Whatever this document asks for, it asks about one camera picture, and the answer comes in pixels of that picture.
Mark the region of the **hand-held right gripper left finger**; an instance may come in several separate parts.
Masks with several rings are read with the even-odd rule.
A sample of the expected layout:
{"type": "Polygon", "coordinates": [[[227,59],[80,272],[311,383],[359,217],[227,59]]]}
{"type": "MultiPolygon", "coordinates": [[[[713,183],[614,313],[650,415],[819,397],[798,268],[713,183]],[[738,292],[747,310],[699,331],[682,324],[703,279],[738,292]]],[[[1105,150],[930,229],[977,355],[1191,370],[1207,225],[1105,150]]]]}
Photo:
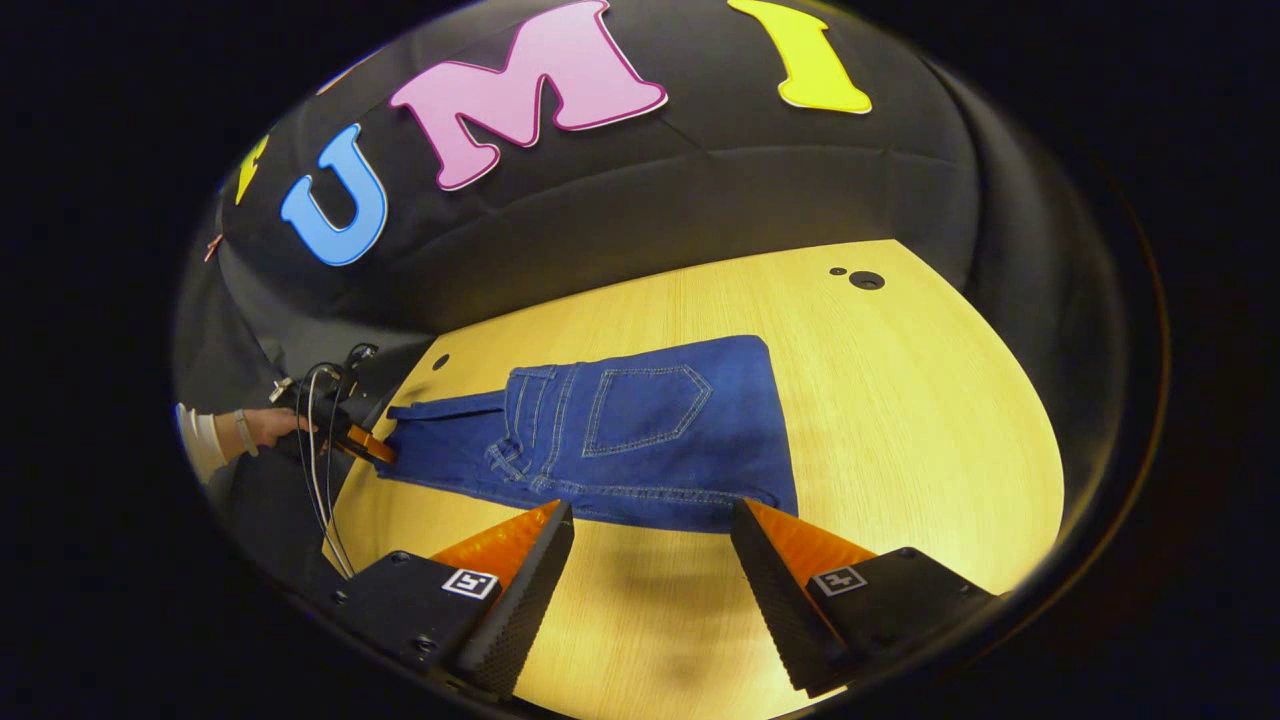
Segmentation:
{"type": "Polygon", "coordinates": [[[575,539],[553,500],[431,556],[393,551],[330,593],[355,639],[433,684],[508,700],[575,539]]]}

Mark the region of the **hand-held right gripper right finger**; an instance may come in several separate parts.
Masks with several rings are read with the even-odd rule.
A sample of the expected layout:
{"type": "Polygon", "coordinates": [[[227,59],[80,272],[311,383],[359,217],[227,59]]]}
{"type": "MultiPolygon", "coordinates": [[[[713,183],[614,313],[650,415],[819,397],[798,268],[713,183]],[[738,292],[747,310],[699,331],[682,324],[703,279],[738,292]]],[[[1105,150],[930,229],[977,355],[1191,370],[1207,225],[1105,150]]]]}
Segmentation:
{"type": "Polygon", "coordinates": [[[904,669],[998,598],[922,550],[876,553],[750,498],[735,502],[730,539],[792,687],[812,698],[904,669]]]}

